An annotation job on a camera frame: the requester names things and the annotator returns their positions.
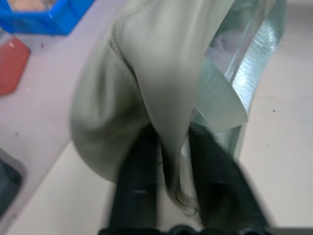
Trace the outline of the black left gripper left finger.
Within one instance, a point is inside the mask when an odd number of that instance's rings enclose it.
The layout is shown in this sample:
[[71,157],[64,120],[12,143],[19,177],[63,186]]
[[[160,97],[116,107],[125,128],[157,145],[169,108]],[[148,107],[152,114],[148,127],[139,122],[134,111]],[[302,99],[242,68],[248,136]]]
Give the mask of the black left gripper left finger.
[[158,136],[144,127],[120,168],[109,231],[149,231],[157,223]]

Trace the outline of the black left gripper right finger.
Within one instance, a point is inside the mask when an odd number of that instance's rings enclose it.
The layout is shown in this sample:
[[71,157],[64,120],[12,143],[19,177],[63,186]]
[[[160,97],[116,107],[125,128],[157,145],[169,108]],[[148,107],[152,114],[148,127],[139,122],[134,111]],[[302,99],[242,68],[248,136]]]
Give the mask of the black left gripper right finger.
[[241,169],[203,126],[188,131],[192,174],[205,228],[263,228],[268,221]]

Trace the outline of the grey-green cloth garment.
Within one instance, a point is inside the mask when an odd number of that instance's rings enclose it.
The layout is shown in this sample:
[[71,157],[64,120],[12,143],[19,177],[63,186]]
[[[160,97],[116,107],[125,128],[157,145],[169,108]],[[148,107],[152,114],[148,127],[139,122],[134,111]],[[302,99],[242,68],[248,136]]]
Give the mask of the grey-green cloth garment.
[[116,182],[147,124],[165,149],[169,198],[198,210],[182,185],[181,149],[191,122],[231,155],[242,139],[262,72],[284,32],[286,0],[128,0],[102,35],[76,90],[71,134],[80,157]]

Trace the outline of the grey tray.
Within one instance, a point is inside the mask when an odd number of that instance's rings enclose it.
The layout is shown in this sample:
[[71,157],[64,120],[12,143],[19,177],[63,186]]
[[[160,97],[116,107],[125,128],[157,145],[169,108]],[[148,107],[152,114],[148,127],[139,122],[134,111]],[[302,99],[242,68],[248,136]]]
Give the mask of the grey tray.
[[25,165],[0,148],[0,235],[14,223],[23,207]]

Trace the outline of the red plastic bin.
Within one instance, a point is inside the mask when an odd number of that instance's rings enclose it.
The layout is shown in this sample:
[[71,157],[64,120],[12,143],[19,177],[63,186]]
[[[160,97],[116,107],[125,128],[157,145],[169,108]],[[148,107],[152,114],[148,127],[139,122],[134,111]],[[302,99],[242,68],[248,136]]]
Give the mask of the red plastic bin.
[[15,91],[30,53],[30,49],[17,37],[11,37],[0,45],[0,96]]

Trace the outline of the blue plastic bin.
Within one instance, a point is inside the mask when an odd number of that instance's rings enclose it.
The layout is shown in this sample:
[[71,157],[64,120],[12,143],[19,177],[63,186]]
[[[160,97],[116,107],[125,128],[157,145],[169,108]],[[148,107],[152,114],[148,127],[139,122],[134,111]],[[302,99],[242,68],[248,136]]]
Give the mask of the blue plastic bin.
[[0,28],[9,33],[68,35],[95,0],[56,0],[46,11],[13,11],[0,0]]

